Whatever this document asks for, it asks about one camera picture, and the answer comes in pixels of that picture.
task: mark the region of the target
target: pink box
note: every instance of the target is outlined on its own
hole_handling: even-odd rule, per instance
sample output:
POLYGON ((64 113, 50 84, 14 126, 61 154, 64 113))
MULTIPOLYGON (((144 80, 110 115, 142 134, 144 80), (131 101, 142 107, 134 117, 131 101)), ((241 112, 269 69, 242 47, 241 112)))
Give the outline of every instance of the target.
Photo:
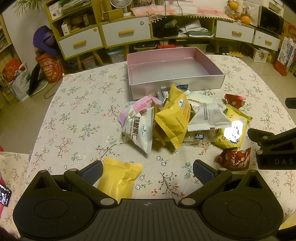
POLYGON ((225 75, 198 48, 156 49, 127 56, 128 81, 133 99, 160 90, 175 83, 190 91, 219 89, 225 75))

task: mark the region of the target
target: white drawer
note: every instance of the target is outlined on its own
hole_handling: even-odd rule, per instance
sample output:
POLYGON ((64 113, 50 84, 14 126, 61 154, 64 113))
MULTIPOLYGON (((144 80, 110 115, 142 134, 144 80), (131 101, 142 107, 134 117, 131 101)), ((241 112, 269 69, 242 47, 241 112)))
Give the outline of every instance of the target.
POLYGON ((102 47, 98 27, 90 28, 59 41, 65 58, 102 47))
POLYGON ((216 37, 252 43, 254 29, 235 23, 217 21, 216 37))
POLYGON ((102 25, 102 29, 107 46, 151 38, 148 17, 107 23, 102 25))
POLYGON ((277 51, 279 49, 280 41, 281 40, 279 40, 271 35, 268 35, 266 33, 262 33, 260 31, 256 30, 252 43, 255 45, 259 45, 259 46, 277 51))

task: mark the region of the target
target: desk fan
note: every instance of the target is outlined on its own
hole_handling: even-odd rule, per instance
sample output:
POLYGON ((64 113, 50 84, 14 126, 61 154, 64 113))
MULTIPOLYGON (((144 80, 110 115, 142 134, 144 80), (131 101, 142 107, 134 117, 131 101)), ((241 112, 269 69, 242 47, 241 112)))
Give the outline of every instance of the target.
POLYGON ((127 6, 130 5, 131 2, 132 0, 110 0, 112 6, 116 8, 123 8, 124 13, 128 12, 127 6))

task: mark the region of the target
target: yellow snack package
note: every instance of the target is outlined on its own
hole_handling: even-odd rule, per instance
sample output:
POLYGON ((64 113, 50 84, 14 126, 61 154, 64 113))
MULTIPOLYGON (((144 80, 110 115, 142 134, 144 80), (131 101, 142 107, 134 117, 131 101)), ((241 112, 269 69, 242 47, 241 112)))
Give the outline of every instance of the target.
POLYGON ((231 147, 240 149, 252 117, 241 113, 229 104, 226 105, 226 116, 231 121, 231 127, 219 129, 215 144, 225 149, 231 147))
POLYGON ((122 198, 131 198, 135 179, 142 170, 142 164, 125 163, 106 157, 98 189, 118 203, 122 198))
POLYGON ((183 91, 172 84, 164 107, 155 114, 157 124, 155 124, 154 130, 161 132, 161 128, 176 149, 181 146, 187 132, 190 110, 191 106, 183 91))
POLYGON ((154 101, 152 101, 152 106, 154 107, 153 133, 155 135, 155 138, 157 140, 160 140, 161 144, 163 146, 165 146, 165 139, 167 138, 167 135, 165 134, 165 132, 163 131, 163 129, 161 129, 161 127, 155 121, 155 115, 156 115, 156 113, 160 112, 160 109, 159 109, 158 105, 154 101))

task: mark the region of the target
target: paper stack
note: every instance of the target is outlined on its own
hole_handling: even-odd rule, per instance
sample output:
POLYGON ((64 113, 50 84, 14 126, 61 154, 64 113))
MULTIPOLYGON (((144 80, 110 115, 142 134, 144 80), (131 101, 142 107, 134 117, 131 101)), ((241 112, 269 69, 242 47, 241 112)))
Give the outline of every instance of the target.
POLYGON ((91 0, 72 0, 62 6, 62 14, 74 12, 75 10, 91 4, 91 0))

